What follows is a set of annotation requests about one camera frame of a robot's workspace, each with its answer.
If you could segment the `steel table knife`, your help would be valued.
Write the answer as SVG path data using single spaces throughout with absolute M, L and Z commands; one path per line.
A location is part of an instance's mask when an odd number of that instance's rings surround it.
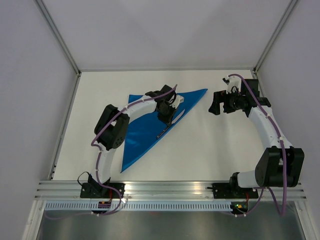
M 182 110 L 171 122 L 171 126 L 166 126 L 164 130 L 156 137 L 156 139 L 160 139 L 174 124 L 178 122 L 178 120 L 184 115 L 185 109 Z

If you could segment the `aluminium mounting rail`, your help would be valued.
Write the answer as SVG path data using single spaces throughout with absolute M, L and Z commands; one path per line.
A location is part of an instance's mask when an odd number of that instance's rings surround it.
M 227 194 L 213 187 L 214 181 L 123 181 L 123 197 L 132 201 L 211 201 Z M 80 200 L 82 186 L 72 180 L 40 181 L 35 200 Z

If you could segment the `aluminium frame right post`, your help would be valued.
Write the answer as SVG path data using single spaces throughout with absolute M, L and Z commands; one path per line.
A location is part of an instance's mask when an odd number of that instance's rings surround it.
M 290 0 L 287 7 L 285 8 L 280 20 L 278 21 L 274 31 L 272 32 L 271 37 L 269 38 L 265 48 L 263 49 L 260 57 L 258 58 L 255 66 L 253 67 L 253 72 L 257 73 L 259 69 L 262 67 L 264 61 L 266 60 L 270 50 L 274 46 L 276 40 L 280 36 L 281 32 L 283 31 L 285 25 L 289 21 L 291 15 L 293 14 L 295 8 L 300 3 L 299 0 Z

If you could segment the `blue cloth napkin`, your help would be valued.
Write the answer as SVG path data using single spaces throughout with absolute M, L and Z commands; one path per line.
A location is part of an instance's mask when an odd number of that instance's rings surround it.
M 171 127 L 158 120 L 157 112 L 148 113 L 128 126 L 124 140 L 121 172 L 124 172 L 156 145 L 207 93 L 207 89 L 179 92 L 184 98 L 173 116 Z

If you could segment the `aluminium frame post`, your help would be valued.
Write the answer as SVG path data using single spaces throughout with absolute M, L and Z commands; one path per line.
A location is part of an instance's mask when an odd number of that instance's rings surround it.
M 290 0 L 287 7 L 285 8 L 280 20 L 278 21 L 274 31 L 272 32 L 271 37 L 269 38 L 265 48 L 263 49 L 260 57 L 258 58 L 255 66 L 253 67 L 253 72 L 257 73 L 259 69 L 262 67 L 264 61 L 266 60 L 270 50 L 274 46 L 276 40 L 280 36 L 281 32 L 283 31 L 285 25 L 289 21 L 291 15 L 293 14 L 295 8 L 300 3 L 299 0 Z
M 52 32 L 55 40 L 57 41 L 59 47 L 61 48 L 64 56 L 66 57 L 68 63 L 70 64 L 71 68 L 75 72 L 77 76 L 80 76 L 81 70 L 79 69 L 78 65 L 76 64 L 75 59 L 73 58 L 69 48 L 66 45 L 66 42 L 63 39 L 57 25 L 53 17 L 51 16 L 45 2 L 43 0 L 34 0 L 35 5 L 37 6 L 39 12 L 41 13 L 42 17 L 44 18 L 46 24 L 48 25 L 50 31 Z

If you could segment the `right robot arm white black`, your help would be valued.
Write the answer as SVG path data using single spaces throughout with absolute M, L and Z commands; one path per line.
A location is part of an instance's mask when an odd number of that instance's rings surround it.
M 264 152 L 254 170 L 236 172 L 230 178 L 228 192 L 241 197 L 247 188 L 294 188 L 300 178 L 305 154 L 293 147 L 277 124 L 270 101 L 260 95 L 257 79 L 231 74 L 223 79 L 227 88 L 216 91 L 209 112 L 219 115 L 243 111 L 254 124 Z

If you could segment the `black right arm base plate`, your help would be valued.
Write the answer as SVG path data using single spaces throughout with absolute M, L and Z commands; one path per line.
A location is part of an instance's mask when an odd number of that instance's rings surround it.
M 213 193 L 214 199 L 258 199 L 259 194 L 252 188 L 241 188 L 238 186 L 231 186 L 229 183 L 220 182 L 213 183 L 207 187 Z

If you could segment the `aluminium frame left post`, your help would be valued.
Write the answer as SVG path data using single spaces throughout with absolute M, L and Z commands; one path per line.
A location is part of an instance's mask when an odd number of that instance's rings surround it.
M 39 12 L 41 13 L 42 17 L 44 18 L 46 24 L 48 25 L 50 31 L 52 32 L 55 40 L 57 41 L 59 47 L 61 48 L 64 56 L 66 57 L 68 63 L 70 64 L 71 68 L 75 72 L 77 76 L 80 76 L 81 70 L 79 69 L 78 65 L 76 64 L 75 59 L 73 58 L 69 48 L 66 45 L 66 42 L 63 39 L 57 25 L 53 17 L 51 16 L 45 2 L 43 0 L 34 0 L 35 5 L 37 6 Z

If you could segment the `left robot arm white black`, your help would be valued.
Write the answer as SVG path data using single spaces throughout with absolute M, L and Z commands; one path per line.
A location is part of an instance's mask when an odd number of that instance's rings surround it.
M 95 126 L 95 137 L 91 146 L 98 149 L 91 191 L 98 198 L 108 195 L 111 179 L 111 165 L 117 148 L 125 141 L 130 123 L 156 112 L 157 119 L 167 127 L 173 125 L 173 118 L 184 97 L 176 93 L 176 87 L 164 85 L 161 90 L 149 91 L 139 99 L 128 103 L 122 109 L 109 104 L 105 107 Z

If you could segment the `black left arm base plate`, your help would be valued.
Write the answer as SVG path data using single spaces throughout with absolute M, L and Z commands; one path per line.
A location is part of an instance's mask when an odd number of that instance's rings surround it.
M 111 182 L 108 185 L 110 188 L 114 188 L 118 190 L 121 197 L 123 197 L 125 192 L 125 184 L 122 182 Z M 80 191 L 80 198 L 82 199 L 119 199 L 120 196 L 116 193 L 115 190 L 105 188 L 94 183 L 85 182 L 82 184 L 81 191 Z

